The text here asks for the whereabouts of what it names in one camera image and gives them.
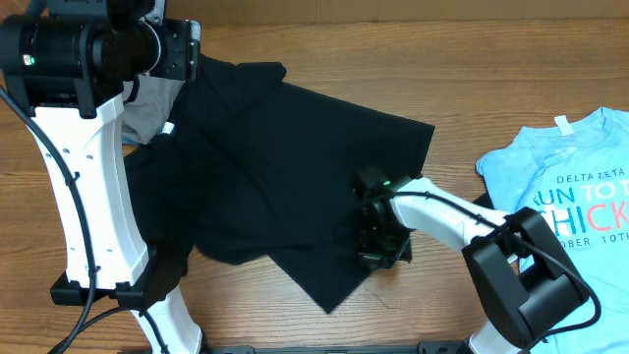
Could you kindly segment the black t-shirt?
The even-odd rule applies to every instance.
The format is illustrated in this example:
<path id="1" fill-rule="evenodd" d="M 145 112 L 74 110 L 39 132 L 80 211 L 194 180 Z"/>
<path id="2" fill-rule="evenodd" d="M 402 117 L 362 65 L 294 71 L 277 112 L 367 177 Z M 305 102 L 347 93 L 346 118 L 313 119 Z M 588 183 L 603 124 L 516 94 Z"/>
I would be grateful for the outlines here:
<path id="1" fill-rule="evenodd" d="M 125 158 L 150 244 L 240 265 L 275 261 L 326 312 L 371 273 L 357 254 L 361 169 L 418 176 L 432 125 L 291 85 L 276 62 L 208 57 L 170 112 L 172 133 Z"/>

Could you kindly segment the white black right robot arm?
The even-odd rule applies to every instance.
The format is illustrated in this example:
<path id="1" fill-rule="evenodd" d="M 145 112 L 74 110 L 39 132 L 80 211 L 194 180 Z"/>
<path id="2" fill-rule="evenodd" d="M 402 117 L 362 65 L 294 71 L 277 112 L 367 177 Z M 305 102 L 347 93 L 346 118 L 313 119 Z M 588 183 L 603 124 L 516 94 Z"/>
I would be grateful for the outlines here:
<path id="1" fill-rule="evenodd" d="M 424 176 L 389 180 L 373 165 L 359 171 L 358 257 L 371 269 L 412 258 L 422 231 L 463 255 L 487 317 L 462 341 L 429 341 L 420 353 L 527 353 L 540 341 L 594 325 L 601 303 L 541 216 L 509 214 L 449 194 Z"/>

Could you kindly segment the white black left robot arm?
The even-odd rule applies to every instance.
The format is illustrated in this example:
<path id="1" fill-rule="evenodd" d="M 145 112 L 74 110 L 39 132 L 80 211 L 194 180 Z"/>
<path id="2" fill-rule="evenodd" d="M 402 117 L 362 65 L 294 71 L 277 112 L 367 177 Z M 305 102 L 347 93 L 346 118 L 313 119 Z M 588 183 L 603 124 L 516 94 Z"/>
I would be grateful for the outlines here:
<path id="1" fill-rule="evenodd" d="M 139 322 L 153 353 L 203 353 L 202 329 L 179 283 L 187 257 L 149 246 L 134 217 L 122 153 L 125 82 L 141 75 L 190 81 L 200 24 L 171 20 L 162 1 L 47 1 L 1 24 L 1 90 L 41 151 L 60 214 L 67 266 L 51 286 L 77 306 L 75 332 L 101 298 Z"/>

